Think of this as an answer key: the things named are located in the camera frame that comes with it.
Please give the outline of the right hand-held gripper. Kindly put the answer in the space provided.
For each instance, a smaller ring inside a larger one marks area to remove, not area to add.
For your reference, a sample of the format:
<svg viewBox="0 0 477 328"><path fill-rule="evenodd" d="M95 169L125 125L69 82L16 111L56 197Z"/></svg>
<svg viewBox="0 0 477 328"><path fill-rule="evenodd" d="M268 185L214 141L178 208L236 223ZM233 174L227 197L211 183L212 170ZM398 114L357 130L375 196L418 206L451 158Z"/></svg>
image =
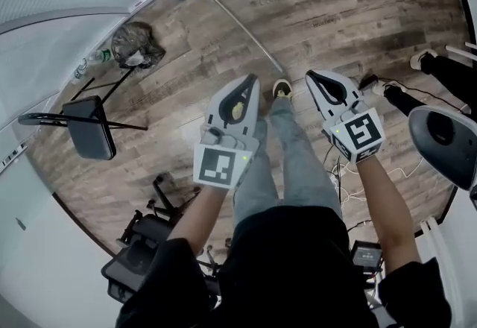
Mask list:
<svg viewBox="0 0 477 328"><path fill-rule="evenodd" d="M377 154L385 132L376 109L358 100L361 94L356 84L345 75L327 70L308 70L305 79L326 120L323 132L349 163L360 163ZM342 107L348 108L341 113Z"/></svg>

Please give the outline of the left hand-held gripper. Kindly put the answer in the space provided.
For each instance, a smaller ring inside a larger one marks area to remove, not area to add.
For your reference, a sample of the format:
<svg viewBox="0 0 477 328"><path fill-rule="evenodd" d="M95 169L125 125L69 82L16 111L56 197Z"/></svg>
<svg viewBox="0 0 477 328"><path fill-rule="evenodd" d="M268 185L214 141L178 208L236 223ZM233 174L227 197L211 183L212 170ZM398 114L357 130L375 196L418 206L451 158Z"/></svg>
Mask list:
<svg viewBox="0 0 477 328"><path fill-rule="evenodd" d="M236 189L259 147L253 134L259 111L260 83L256 75L244 75L226 84L210 99L201 139L194 147L193 181L222 189ZM234 121L237 102L244 112Z"/></svg>

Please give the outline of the person's left forearm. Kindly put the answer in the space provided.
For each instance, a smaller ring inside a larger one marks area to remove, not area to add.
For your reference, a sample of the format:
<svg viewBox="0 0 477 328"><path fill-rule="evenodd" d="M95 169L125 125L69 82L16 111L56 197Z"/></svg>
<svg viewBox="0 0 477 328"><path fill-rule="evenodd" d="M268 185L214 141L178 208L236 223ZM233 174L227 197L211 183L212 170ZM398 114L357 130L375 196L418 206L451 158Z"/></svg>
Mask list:
<svg viewBox="0 0 477 328"><path fill-rule="evenodd" d="M197 256L210 237L227 193L227 189L204 186L174 226L168 240L185 239Z"/></svg>

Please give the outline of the person's right forearm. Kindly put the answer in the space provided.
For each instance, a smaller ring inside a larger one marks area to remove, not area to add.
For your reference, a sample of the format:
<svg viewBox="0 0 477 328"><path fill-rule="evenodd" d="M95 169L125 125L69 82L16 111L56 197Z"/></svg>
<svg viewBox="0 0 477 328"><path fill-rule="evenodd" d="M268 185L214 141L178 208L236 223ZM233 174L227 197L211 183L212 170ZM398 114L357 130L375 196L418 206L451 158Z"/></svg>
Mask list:
<svg viewBox="0 0 477 328"><path fill-rule="evenodd" d="M382 248L385 273L421 262L410 210L375 156L357 164L371 221Z"/></svg>

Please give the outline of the person's right shoe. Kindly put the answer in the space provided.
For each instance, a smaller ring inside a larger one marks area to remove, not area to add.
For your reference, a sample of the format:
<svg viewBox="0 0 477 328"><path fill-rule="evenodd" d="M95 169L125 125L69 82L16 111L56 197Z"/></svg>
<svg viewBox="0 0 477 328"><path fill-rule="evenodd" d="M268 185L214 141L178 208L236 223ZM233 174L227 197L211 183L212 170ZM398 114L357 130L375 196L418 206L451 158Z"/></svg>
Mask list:
<svg viewBox="0 0 477 328"><path fill-rule="evenodd" d="M286 79L279 79L275 82L272 90L274 99L288 98L293 96L291 84Z"/></svg>

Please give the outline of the person's right leg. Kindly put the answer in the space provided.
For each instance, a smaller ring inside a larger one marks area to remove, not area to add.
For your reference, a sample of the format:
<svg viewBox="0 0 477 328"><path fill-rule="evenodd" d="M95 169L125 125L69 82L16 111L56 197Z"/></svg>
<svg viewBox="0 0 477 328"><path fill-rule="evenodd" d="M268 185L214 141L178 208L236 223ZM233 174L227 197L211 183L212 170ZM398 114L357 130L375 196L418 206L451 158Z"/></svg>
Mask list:
<svg viewBox="0 0 477 328"><path fill-rule="evenodd" d="M329 208L341 218L338 194L317 158L306 132L294 116L291 99L276 98L269 119L283 150L285 206L320 206Z"/></svg>

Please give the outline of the black garbage bag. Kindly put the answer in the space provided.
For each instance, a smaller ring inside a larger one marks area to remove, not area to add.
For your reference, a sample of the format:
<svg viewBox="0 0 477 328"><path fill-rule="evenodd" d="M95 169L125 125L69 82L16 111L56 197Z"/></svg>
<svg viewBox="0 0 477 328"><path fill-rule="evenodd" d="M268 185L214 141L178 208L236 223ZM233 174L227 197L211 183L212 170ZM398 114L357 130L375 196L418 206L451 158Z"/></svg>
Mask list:
<svg viewBox="0 0 477 328"><path fill-rule="evenodd" d="M129 22L118 28L111 39L111 52L122 69L149 69L165 56L153 28L145 22Z"/></svg>

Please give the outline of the black folding chair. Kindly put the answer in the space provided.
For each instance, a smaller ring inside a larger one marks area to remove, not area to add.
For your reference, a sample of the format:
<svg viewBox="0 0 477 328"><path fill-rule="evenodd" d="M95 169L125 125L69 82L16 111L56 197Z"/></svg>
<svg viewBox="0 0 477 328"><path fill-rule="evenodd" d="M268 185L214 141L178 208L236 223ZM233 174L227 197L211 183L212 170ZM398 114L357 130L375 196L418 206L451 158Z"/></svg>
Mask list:
<svg viewBox="0 0 477 328"><path fill-rule="evenodd" d="M134 69L129 69L118 81L106 83L105 87L109 87L110 90L103 97L81 96L84 92L103 87L102 85L93 86L92 83L95 80L92 78L62 106L60 113L24 113L17 118L17 121L26 126L66 128L80 157L89 160L112 160L117 153L111 134L112 129L148 130L146 126L112 122L107 118L104 110L106 101L133 71Z"/></svg>

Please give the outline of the green label plastic bottle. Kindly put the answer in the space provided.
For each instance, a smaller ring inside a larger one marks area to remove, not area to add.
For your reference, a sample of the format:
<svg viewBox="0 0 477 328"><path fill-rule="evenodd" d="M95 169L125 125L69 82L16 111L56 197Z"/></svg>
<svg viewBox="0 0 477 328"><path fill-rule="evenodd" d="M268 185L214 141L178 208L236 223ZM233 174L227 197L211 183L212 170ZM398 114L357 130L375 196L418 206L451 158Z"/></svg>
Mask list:
<svg viewBox="0 0 477 328"><path fill-rule="evenodd" d="M87 66L95 66L106 63L111 59L111 51L108 48L93 51L86 58Z"/></svg>

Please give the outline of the clear plastic bottle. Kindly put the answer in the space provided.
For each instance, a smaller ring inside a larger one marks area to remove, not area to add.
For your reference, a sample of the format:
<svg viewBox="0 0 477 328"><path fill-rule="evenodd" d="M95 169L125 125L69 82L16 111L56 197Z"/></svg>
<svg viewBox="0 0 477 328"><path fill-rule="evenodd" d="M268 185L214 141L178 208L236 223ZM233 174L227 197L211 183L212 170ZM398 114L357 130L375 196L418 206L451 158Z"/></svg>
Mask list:
<svg viewBox="0 0 477 328"><path fill-rule="evenodd" d="M86 58L83 58L74 73L74 79L76 81L81 80L85 76L87 66L88 66L88 61L86 60Z"/></svg>

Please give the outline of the black box device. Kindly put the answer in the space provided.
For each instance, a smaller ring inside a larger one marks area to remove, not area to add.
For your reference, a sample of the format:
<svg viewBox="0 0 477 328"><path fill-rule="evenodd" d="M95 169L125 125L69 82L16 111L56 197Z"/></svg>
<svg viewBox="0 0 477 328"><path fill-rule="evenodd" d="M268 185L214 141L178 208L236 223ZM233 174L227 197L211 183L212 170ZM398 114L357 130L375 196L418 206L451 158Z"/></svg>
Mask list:
<svg viewBox="0 0 477 328"><path fill-rule="evenodd" d="M355 240L351 257L353 264L362 269L364 275L373 277L382 270L383 256L379 243Z"/></svg>

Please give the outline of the person's black top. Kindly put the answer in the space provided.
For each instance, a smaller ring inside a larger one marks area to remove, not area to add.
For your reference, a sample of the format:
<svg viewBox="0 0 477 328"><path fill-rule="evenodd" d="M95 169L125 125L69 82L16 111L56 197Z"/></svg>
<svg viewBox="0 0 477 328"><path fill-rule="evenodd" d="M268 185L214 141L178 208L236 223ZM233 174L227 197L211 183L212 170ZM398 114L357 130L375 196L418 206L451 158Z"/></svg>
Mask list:
<svg viewBox="0 0 477 328"><path fill-rule="evenodd" d="M218 280L221 304L211 309L189 243L167 239L116 328L378 328L347 229L329 208L277 206L246 218ZM386 274L379 296L402 328L451 327L435 260Z"/></svg>

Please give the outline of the black mesh office chair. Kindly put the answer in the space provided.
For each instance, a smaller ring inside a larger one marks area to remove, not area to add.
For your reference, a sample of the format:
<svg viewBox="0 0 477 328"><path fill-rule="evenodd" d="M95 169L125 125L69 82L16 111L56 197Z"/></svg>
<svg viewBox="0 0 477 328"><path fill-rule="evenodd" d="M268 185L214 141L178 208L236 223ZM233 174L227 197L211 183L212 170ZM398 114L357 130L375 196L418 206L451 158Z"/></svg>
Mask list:
<svg viewBox="0 0 477 328"><path fill-rule="evenodd" d="M121 237L116 240L120 251L101 269L102 276L107 280L107 294L121 304L137 292L150 270L157 249L167 240L173 227L201 191L196 186L187 201L175 206L161 190L162 182L161 176L153 181L153 188L162 205L157 206L157 200L150 199L146 205L151 211L149 214L139 210L134 212Z"/></svg>

